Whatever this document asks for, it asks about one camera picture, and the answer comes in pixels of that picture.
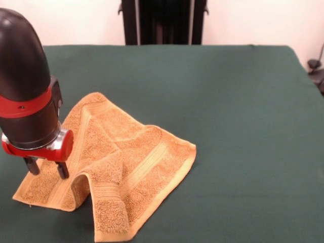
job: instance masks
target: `green tablecloth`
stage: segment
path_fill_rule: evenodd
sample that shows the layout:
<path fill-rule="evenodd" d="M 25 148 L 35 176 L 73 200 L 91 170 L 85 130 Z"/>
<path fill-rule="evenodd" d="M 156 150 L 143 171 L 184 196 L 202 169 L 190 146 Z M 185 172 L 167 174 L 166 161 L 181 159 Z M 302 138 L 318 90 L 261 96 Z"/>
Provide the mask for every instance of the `green tablecloth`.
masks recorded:
<path fill-rule="evenodd" d="M 288 47 L 45 47 L 61 120 L 99 91 L 197 145 L 185 180 L 133 242 L 324 242 L 324 102 Z M 0 151 L 0 242 L 93 242 L 72 213 L 11 199 L 26 174 Z"/>

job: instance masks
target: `table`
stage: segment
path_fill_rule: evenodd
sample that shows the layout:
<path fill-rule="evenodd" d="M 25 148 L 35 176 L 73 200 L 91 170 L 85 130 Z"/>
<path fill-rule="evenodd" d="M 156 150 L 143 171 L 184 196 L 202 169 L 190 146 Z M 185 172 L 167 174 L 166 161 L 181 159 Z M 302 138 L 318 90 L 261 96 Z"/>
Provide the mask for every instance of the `table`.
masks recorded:
<path fill-rule="evenodd" d="M 324 242 L 324 102 L 286 46 L 45 47 L 61 121 L 99 91 L 197 145 L 194 166 L 132 242 Z M 27 172 L 0 151 L 0 242 L 93 242 L 68 213 L 11 199 Z"/>

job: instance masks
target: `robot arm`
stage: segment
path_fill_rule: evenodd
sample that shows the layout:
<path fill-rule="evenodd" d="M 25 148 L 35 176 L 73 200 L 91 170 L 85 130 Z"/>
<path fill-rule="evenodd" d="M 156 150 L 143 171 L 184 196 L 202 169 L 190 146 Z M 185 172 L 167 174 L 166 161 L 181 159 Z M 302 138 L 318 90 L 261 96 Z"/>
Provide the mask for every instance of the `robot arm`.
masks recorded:
<path fill-rule="evenodd" d="M 19 13 L 0 8 L 0 128 L 5 152 L 24 158 L 37 175 L 37 158 L 58 164 L 68 178 L 66 160 L 73 132 L 61 128 L 62 96 L 31 24 Z"/>

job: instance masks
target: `black object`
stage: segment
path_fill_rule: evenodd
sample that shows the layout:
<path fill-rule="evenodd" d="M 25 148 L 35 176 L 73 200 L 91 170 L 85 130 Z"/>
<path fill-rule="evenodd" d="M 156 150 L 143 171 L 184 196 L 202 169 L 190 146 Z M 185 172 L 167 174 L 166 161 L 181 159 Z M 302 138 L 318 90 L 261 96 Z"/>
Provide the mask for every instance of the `black object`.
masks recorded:
<path fill-rule="evenodd" d="M 58 102 L 62 103 L 62 99 L 58 82 L 52 77 L 51 83 L 43 47 L 35 30 L 21 14 L 1 8 L 0 35 L 0 96 L 29 102 L 46 92 L 50 84 L 53 87 L 52 97 L 41 110 L 19 118 L 0 117 L 0 127 L 17 148 L 45 146 L 60 132 Z"/>
<path fill-rule="evenodd" d="M 65 162 L 56 162 L 57 164 L 57 170 L 59 172 L 59 175 L 61 179 L 67 179 L 69 178 L 69 171 L 67 169 Z"/>
<path fill-rule="evenodd" d="M 39 167 L 36 163 L 36 159 L 33 157 L 25 157 L 24 158 L 26 165 L 28 167 L 28 170 L 33 174 L 33 175 L 38 175 L 39 174 Z"/>
<path fill-rule="evenodd" d="M 138 6 L 135 0 L 122 0 L 118 10 L 118 13 L 123 12 L 126 45 L 201 44 L 204 12 L 208 13 L 207 0 L 194 1 L 193 16 L 190 14 L 191 0 L 137 2 Z"/>
<path fill-rule="evenodd" d="M 308 73 L 311 80 L 316 84 L 319 91 L 324 95 L 324 69 L 319 69 L 322 65 L 321 58 L 323 55 L 324 44 L 322 45 L 319 58 L 318 59 L 310 59 L 307 64 L 311 71 Z"/>

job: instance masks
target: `folded towel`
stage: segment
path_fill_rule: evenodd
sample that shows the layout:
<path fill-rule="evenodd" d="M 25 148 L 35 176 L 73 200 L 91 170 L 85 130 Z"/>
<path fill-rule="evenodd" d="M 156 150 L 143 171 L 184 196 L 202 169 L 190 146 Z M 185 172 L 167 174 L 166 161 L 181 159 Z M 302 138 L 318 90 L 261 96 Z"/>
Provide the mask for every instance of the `folded towel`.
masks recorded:
<path fill-rule="evenodd" d="M 194 144 L 139 123 L 100 93 L 81 99 L 63 127 L 75 136 L 70 177 L 60 179 L 54 162 L 38 159 L 41 173 L 28 173 L 13 199 L 71 212 L 90 193 L 95 242 L 131 240 L 196 156 Z"/>

